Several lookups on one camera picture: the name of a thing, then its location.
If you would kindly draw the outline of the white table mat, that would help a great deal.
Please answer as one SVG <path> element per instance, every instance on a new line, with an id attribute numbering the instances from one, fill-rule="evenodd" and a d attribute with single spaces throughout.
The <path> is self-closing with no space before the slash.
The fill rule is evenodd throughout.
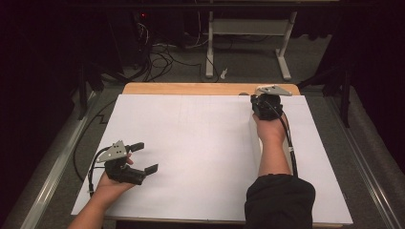
<path id="1" fill-rule="evenodd" d="M 352 224 L 307 100 L 281 99 L 298 177 L 316 191 L 314 224 Z M 158 163 L 159 169 L 117 200 L 106 217 L 244 224 L 245 193 L 258 173 L 251 112 L 248 95 L 119 95 L 97 150 L 118 140 L 144 142 L 132 154 L 133 167 Z"/>

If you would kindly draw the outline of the person's right hand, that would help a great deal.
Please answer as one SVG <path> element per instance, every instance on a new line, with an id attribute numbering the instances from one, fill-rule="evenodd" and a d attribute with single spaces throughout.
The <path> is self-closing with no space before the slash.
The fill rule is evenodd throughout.
<path id="1" fill-rule="evenodd" d="M 261 120 L 257 115 L 252 116 L 256 126 L 258 137 L 264 144 L 277 142 L 282 144 L 286 138 L 285 129 L 280 120 Z"/>

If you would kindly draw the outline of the aluminium rail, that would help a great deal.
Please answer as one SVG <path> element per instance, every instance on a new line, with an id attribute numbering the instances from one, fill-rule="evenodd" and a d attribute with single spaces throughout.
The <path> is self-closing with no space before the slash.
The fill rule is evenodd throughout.
<path id="1" fill-rule="evenodd" d="M 331 97 L 327 97 L 326 101 L 333 115 L 337 119 L 340 129 L 343 131 L 347 142 L 350 145 L 354 163 L 356 164 L 360 176 L 362 176 L 363 182 L 365 183 L 365 186 L 368 189 L 373 203 L 378 210 L 379 215 L 382 217 L 387 229 L 405 229 L 405 225 L 402 225 L 400 223 L 392 205 L 387 199 L 385 191 L 383 190 L 380 183 L 377 181 L 370 165 L 367 162 L 367 159 L 364 157 L 363 151 L 356 143 L 352 131 L 343 123 L 340 117 L 340 110 L 337 103 Z"/>
<path id="2" fill-rule="evenodd" d="M 36 193 L 30 211 L 24 216 L 24 221 L 19 229 L 36 229 L 39 225 L 39 222 L 51 202 L 60 180 L 62 179 L 68 161 L 78 143 L 79 137 L 83 133 L 86 122 L 89 119 L 89 112 L 93 109 L 98 99 L 99 94 L 91 92 L 90 95 L 85 98 L 88 108 L 84 111 L 84 115 L 82 117 L 76 116 L 68 121 L 72 128 L 67 129 L 67 136 L 62 138 L 54 162 L 47 162 L 50 169 L 44 173 L 46 178 L 42 182 L 38 182 L 38 184 L 41 185 L 41 188 Z"/>

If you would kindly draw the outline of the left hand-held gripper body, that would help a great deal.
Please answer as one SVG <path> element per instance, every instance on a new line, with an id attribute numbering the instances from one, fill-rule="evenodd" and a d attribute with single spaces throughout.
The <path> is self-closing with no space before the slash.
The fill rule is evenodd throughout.
<path id="1" fill-rule="evenodd" d="M 119 140 L 106 150 L 103 150 L 96 157 L 96 162 L 104 164 L 109 179 L 141 185 L 146 178 L 146 174 L 144 171 L 133 169 L 128 165 L 128 154 L 131 153 L 129 146 Z"/>

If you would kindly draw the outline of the white metal frame desk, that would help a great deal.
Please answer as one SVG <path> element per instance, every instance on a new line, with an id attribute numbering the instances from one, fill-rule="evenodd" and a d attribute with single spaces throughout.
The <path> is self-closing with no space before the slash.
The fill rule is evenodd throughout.
<path id="1" fill-rule="evenodd" d="M 213 37 L 215 34 L 223 35 L 268 35 L 282 36 L 283 44 L 280 49 L 276 49 L 275 55 L 286 81 L 290 81 L 291 75 L 288 64 L 285 59 L 285 52 L 288 46 L 297 12 L 293 11 L 288 19 L 269 20 L 269 19 L 215 19 L 211 11 L 208 17 L 208 39 L 205 64 L 205 76 L 212 78 L 214 76 L 214 50 Z"/>

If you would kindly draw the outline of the black stand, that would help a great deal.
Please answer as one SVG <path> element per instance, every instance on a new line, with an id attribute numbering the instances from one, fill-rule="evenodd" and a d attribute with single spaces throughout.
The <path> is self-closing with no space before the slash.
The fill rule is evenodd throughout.
<path id="1" fill-rule="evenodd" d="M 332 66 L 300 82 L 297 87 L 302 90 L 309 85 L 323 85 L 324 96 L 340 95 L 339 115 L 344 125 L 349 128 L 349 105 L 352 69 L 344 64 Z"/>
<path id="2" fill-rule="evenodd" d="M 104 90 L 103 76 L 107 74 L 119 83 L 128 83 L 129 80 L 121 73 L 116 73 L 95 62 L 83 60 L 78 67 L 78 94 L 79 94 L 79 116 L 82 120 L 89 109 L 89 97 L 87 96 L 87 86 L 94 92 Z"/>

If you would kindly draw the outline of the black computer tower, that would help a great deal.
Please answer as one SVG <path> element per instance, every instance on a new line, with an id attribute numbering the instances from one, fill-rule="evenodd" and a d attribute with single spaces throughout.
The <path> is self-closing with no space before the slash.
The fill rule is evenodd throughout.
<path id="1" fill-rule="evenodd" d="M 149 32 L 137 11 L 112 11 L 108 13 L 110 26 L 116 40 L 123 66 L 143 66 L 148 54 Z"/>

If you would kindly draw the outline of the person's left hand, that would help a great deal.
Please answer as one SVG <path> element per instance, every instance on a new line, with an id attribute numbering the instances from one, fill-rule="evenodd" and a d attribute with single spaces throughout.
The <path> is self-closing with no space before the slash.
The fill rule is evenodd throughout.
<path id="1" fill-rule="evenodd" d="M 132 183 L 109 179 L 107 174 L 103 173 L 90 202 L 99 208 L 109 208 L 122 194 L 133 187 Z"/>

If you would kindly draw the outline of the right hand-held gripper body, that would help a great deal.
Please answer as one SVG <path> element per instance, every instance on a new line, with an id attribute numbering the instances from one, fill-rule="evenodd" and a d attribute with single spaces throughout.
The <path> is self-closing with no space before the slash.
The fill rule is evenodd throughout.
<path id="1" fill-rule="evenodd" d="M 283 114 L 281 95 L 292 96 L 292 93 L 278 85 L 259 86 L 250 96 L 253 113 L 260 120 L 279 119 Z"/>

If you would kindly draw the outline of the person's black sleeve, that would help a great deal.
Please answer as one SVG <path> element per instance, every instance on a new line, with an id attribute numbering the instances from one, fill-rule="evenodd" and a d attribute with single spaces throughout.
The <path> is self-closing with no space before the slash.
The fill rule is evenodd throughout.
<path id="1" fill-rule="evenodd" d="M 258 177 L 246 191 L 244 229 L 312 229 L 315 189 L 291 175 Z"/>

